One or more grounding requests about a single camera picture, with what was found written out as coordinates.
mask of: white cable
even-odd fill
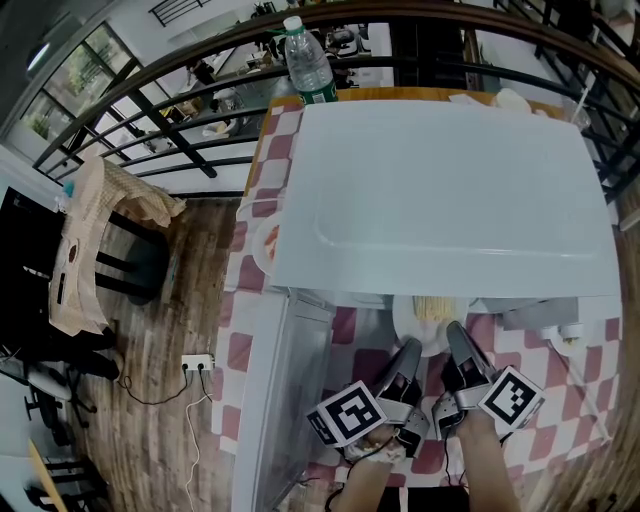
[[[8,363],[9,361],[11,361],[16,355],[18,355],[18,352],[20,352],[22,350],[22,347],[19,347],[18,350],[16,350],[13,354],[11,354],[10,356],[5,357],[2,361],[0,361],[0,363]]]
[[[197,402],[190,403],[189,405],[187,405],[186,409],[184,410],[185,414],[187,415],[187,423],[189,423],[189,430],[191,430],[191,439],[193,440],[193,445],[196,447],[196,452],[198,453],[198,456],[196,457],[196,461],[191,466],[191,474],[189,475],[189,480],[184,485],[184,488],[187,491],[187,496],[189,497],[189,504],[191,505],[192,512],[196,512],[196,510],[193,508],[193,500],[191,499],[191,493],[189,492],[189,484],[193,480],[193,470],[198,465],[198,462],[200,462],[200,448],[198,447],[198,442],[196,441],[196,433],[193,431],[193,425],[191,424],[191,418],[189,417],[189,407],[191,407],[192,405],[198,405],[200,402],[202,402],[203,400],[206,400],[209,397],[211,397],[211,395],[208,393],[205,393],[205,395],[200,400],[198,400]]]

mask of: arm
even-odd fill
[[[457,435],[467,470],[471,512],[518,512],[520,505],[493,419],[482,411],[469,411]]]
[[[333,512],[376,512],[391,474],[391,464],[361,460],[351,470]]]
[[[394,429],[389,425],[382,425],[370,432],[362,440],[364,445],[377,448],[381,445],[398,446],[397,441],[389,439]],[[362,459],[355,463],[347,483],[339,496],[331,505],[333,512],[376,512],[387,486],[393,464]]]

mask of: white cabinet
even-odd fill
[[[256,319],[239,444],[233,512],[271,512],[307,467],[334,310],[299,293],[265,292]]]

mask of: red and white checkered cloth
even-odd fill
[[[235,454],[254,321],[266,277],[251,255],[251,239],[260,223],[281,209],[295,139],[302,119],[297,105],[275,107],[267,120],[249,194],[238,210],[227,267],[214,370],[212,431],[220,449]],[[271,201],[253,202],[271,199]],[[470,315],[467,328],[497,368],[513,365],[541,388],[546,402],[523,431],[506,443],[505,459],[512,478],[561,464],[602,445],[596,415],[604,425],[613,420],[619,368],[620,320],[589,326],[588,348],[572,360],[586,383],[597,411],[585,400],[585,388],[574,382],[561,356],[533,331],[505,331],[492,315]],[[325,395],[358,379],[367,383],[388,360],[395,338],[388,311],[339,308],[333,324],[331,362]],[[440,371],[447,354],[424,358],[419,378],[425,390],[422,409],[442,394]],[[462,474],[456,438],[448,441],[449,472],[454,483]],[[346,464],[334,450],[316,454],[309,471],[326,479],[344,480]],[[415,459],[394,468],[389,485],[432,487],[444,484],[445,455],[441,442],[428,440]]]

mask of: power strip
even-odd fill
[[[192,356],[182,356],[182,365],[187,365],[188,372],[197,372],[198,365],[202,365],[201,371],[212,371],[214,366],[211,354],[198,354]]]

